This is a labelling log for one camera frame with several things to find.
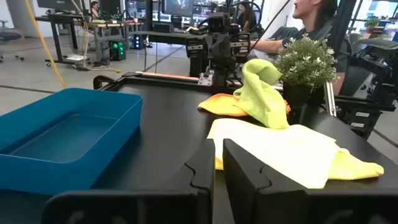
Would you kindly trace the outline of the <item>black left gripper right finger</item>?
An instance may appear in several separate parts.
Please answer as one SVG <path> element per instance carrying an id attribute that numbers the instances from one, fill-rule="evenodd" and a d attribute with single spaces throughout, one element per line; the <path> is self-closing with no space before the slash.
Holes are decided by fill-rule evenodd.
<path id="1" fill-rule="evenodd" d="M 357 156 L 374 159 L 384 174 L 307 189 L 225 139 L 224 177 L 235 224 L 398 224 L 398 165 L 373 147 Z"/>

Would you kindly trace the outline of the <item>artificial potted plant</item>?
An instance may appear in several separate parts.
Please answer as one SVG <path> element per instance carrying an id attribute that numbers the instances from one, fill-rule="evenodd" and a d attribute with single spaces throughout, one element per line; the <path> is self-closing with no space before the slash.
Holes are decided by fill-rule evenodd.
<path id="1" fill-rule="evenodd" d="M 312 91 L 336 81 L 337 60 L 327 40 L 312 40 L 307 34 L 289 39 L 273 64 L 281 73 L 283 97 L 291 109 L 302 107 Z"/>

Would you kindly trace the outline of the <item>silver metal bracket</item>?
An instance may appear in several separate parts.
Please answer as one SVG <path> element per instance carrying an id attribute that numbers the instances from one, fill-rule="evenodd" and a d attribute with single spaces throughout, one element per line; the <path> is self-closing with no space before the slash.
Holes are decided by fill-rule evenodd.
<path id="1" fill-rule="evenodd" d="M 209 69 L 206 72 L 200 73 L 198 84 L 201 86 L 212 86 L 214 80 L 215 72 L 212 69 Z"/>

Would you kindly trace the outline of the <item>small green potted plant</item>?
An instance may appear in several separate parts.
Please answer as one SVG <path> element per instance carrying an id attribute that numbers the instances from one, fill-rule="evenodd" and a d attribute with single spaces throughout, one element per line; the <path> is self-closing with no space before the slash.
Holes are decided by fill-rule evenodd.
<path id="1" fill-rule="evenodd" d="M 366 27 L 366 30 L 373 30 L 375 27 L 378 26 L 379 24 L 379 18 L 378 17 L 370 17 L 364 24 Z"/>

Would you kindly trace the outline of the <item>black machine frame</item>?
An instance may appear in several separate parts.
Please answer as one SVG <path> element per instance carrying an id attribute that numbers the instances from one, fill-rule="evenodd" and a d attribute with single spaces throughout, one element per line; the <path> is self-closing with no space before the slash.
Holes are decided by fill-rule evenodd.
<path id="1" fill-rule="evenodd" d="M 398 101 L 398 42 L 354 42 L 342 89 L 335 97 L 337 117 L 367 139 L 380 115 L 396 110 L 395 100 Z"/>

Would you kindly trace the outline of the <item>black monitor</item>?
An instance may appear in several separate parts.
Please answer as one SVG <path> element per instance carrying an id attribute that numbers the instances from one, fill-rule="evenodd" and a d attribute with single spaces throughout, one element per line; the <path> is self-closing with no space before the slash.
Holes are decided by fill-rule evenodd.
<path id="1" fill-rule="evenodd" d="M 194 0 L 162 0 L 162 13 L 173 16 L 193 16 Z"/>

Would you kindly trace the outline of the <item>orange-brown board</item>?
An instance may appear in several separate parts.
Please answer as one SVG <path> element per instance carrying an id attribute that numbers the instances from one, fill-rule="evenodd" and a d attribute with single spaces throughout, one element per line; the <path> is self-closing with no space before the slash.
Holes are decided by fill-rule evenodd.
<path id="1" fill-rule="evenodd" d="M 146 77 L 157 77 L 157 78 L 169 78 L 169 79 L 176 79 L 176 80 L 187 80 L 198 82 L 199 78 L 197 77 L 188 77 L 183 75 L 173 75 L 173 74 L 164 74 L 164 73 L 151 73 L 151 72 L 136 72 L 139 75 L 143 75 Z"/>

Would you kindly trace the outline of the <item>orange microfiber towel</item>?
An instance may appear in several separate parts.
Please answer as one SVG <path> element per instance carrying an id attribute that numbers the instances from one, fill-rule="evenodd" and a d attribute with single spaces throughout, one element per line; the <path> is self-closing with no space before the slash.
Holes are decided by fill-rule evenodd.
<path id="1" fill-rule="evenodd" d="M 238 102 L 239 100 L 233 95 L 219 93 L 201 102 L 198 105 L 198 109 L 222 116 L 249 116 L 249 114 L 236 106 Z"/>

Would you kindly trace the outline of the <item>blue plastic bin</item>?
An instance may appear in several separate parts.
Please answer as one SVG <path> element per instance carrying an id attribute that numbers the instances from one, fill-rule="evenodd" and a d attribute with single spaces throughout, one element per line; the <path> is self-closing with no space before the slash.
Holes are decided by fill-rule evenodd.
<path id="1" fill-rule="evenodd" d="M 67 88 L 0 116 L 0 190 L 90 189 L 140 125 L 142 96 Z"/>

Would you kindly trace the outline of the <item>yellow microfiber towel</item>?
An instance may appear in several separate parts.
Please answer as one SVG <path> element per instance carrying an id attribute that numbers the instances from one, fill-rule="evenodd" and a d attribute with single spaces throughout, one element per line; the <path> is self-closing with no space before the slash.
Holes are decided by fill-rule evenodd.
<path id="1" fill-rule="evenodd" d="M 215 144 L 216 169 L 223 170 L 223 141 L 230 139 L 254 157 L 308 189 L 328 180 L 359 180 L 383 175 L 377 163 L 364 162 L 336 141 L 302 125 L 270 129 L 238 119 L 213 122 L 208 138 Z"/>

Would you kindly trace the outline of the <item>aluminium frame post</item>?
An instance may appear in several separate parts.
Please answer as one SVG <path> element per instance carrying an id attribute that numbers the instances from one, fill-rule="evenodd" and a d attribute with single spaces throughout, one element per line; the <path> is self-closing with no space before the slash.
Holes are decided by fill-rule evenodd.
<path id="1" fill-rule="evenodd" d="M 327 112 L 336 117 L 335 95 L 333 92 L 333 85 L 330 82 L 324 84 L 324 96 Z"/>

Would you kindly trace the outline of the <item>wooden top desk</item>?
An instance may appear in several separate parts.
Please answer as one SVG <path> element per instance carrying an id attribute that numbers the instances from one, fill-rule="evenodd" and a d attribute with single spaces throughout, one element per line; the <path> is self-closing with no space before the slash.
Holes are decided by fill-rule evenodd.
<path id="1" fill-rule="evenodd" d="M 93 38 L 94 38 L 94 46 L 95 51 L 92 50 L 90 53 L 95 53 L 96 61 L 100 61 L 104 58 L 104 43 L 109 43 L 109 41 L 117 41 L 123 40 L 124 45 L 128 48 L 129 37 L 134 35 L 137 31 L 142 30 L 144 23 L 143 22 L 105 22 L 105 23 L 97 23 L 97 22 L 84 22 L 82 26 L 86 30 L 86 36 L 88 37 L 88 29 L 93 29 Z M 110 34 L 105 35 L 103 32 L 106 29 L 117 28 L 119 30 L 119 34 Z"/>

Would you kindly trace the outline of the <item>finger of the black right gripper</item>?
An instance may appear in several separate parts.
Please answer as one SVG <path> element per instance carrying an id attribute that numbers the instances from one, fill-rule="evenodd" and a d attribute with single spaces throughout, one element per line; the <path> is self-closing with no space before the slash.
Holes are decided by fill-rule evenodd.
<path id="1" fill-rule="evenodd" d="M 233 65 L 234 56 L 231 53 L 229 35 L 222 35 L 222 66 L 229 68 Z"/>
<path id="2" fill-rule="evenodd" d="M 210 47 L 211 61 L 218 68 L 221 68 L 222 42 L 223 38 L 221 34 L 212 36 L 212 43 Z"/>

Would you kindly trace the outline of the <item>black desk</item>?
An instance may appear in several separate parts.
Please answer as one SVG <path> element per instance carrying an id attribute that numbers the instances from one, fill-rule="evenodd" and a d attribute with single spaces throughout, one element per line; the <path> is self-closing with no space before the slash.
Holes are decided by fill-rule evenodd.
<path id="1" fill-rule="evenodd" d="M 60 40 L 57 31 L 57 24 L 69 25 L 69 33 L 72 37 L 72 47 L 73 50 L 78 49 L 78 42 L 76 39 L 76 25 L 83 24 L 83 18 L 79 15 L 74 14 L 47 14 L 46 16 L 37 16 L 35 20 L 38 22 L 49 22 L 52 29 L 53 40 L 55 44 L 57 59 L 54 60 L 55 63 L 71 65 L 73 68 L 77 68 L 78 64 L 81 64 L 82 60 L 72 60 L 66 55 L 62 54 Z"/>

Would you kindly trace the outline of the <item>green microfiber towel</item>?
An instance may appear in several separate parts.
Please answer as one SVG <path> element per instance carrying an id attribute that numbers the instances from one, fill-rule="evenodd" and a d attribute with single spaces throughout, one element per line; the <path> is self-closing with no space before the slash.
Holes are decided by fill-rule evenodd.
<path id="1" fill-rule="evenodd" d="M 243 86 L 233 93 L 236 106 L 267 128 L 288 128 L 285 101 L 273 87 L 281 77 L 278 69 L 267 60 L 252 59 L 242 72 Z"/>

